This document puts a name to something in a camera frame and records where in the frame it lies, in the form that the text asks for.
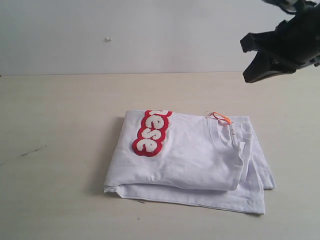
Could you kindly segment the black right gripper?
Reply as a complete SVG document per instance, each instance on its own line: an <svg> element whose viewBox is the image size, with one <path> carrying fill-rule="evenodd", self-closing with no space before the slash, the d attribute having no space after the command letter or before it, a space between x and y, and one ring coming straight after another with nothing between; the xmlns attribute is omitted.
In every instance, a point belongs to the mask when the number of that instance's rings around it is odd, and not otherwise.
<svg viewBox="0 0 320 240"><path fill-rule="evenodd" d="M242 73L246 83L256 83L296 70L320 65L320 5L313 0L272 0L271 4L293 18L277 26L280 56L287 65L262 52L276 53L277 32L249 32L240 40L244 53L256 51L252 62Z"/></svg>

